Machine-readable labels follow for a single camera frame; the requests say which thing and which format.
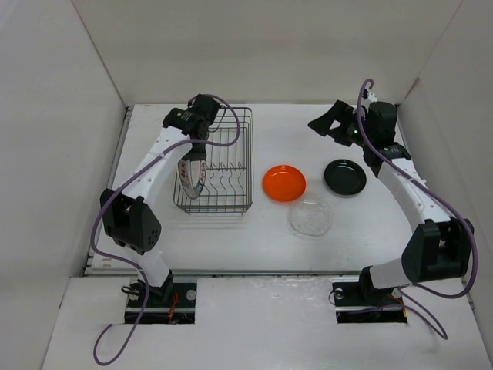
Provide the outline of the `white plate with dark rim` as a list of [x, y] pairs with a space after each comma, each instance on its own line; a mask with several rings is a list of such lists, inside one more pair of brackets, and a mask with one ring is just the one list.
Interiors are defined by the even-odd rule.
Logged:
[[199, 197], [206, 179], [206, 154], [189, 156], [186, 160], [191, 161], [193, 182], [196, 184], [196, 191]]

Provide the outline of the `white plate with red characters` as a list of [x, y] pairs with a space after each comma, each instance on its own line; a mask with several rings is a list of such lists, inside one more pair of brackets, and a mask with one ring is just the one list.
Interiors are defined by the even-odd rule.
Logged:
[[178, 176], [179, 182], [185, 195], [190, 199], [196, 199], [198, 193], [196, 191], [196, 184], [193, 182], [192, 167], [190, 160], [180, 160], [178, 162]]

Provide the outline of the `orange plastic plate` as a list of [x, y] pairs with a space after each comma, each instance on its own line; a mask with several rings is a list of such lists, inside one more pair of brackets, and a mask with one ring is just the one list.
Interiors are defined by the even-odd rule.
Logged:
[[296, 167], [286, 164], [276, 165], [264, 174], [262, 187], [271, 200], [289, 203], [304, 195], [307, 181]]

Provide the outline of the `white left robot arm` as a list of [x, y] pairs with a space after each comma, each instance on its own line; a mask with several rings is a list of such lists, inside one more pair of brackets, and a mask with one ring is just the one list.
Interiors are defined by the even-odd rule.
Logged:
[[206, 179], [206, 140], [220, 104], [199, 94], [186, 109], [174, 108], [149, 152], [134, 173], [134, 180], [121, 192], [106, 189], [100, 197], [108, 209], [102, 217], [106, 235], [126, 249], [128, 258], [141, 268], [134, 294], [146, 294], [157, 306], [167, 304], [173, 293], [173, 274], [159, 248], [162, 224], [153, 210], [163, 185], [178, 176], [186, 195], [196, 199]]

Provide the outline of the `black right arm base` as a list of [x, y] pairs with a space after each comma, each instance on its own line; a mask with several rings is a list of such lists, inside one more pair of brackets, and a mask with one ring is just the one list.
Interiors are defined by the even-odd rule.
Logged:
[[403, 299], [395, 289], [365, 293], [357, 281], [334, 279], [329, 301], [338, 324], [407, 324]]

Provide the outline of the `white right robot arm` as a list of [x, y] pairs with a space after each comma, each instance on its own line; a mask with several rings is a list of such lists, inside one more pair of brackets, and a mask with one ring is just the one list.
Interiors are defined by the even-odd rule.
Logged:
[[422, 288], [429, 281], [477, 273], [474, 228], [427, 188], [409, 152], [394, 139], [396, 124], [397, 107], [391, 103], [354, 108], [340, 100], [308, 124], [335, 143], [362, 148], [364, 162], [392, 193], [413, 232], [401, 257], [361, 271], [356, 294], [367, 304], [395, 288]]

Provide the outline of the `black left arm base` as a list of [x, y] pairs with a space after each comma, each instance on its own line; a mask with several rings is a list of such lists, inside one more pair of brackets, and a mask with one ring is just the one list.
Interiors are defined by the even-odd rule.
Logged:
[[[134, 324], [144, 303], [141, 281], [121, 287], [127, 296], [124, 322]], [[143, 325], [192, 325], [196, 318], [197, 281], [174, 281], [170, 293], [163, 301], [151, 293], [139, 320]]]

